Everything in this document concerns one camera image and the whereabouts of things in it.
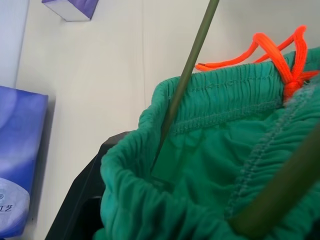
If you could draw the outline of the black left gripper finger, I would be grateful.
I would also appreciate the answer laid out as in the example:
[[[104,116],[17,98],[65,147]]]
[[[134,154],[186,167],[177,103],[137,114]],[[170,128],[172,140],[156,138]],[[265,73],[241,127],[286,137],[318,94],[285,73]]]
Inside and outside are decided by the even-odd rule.
[[[98,153],[74,179],[45,237],[46,240],[91,240],[103,227],[100,207],[105,190],[100,167],[102,157],[128,134],[109,137]]]

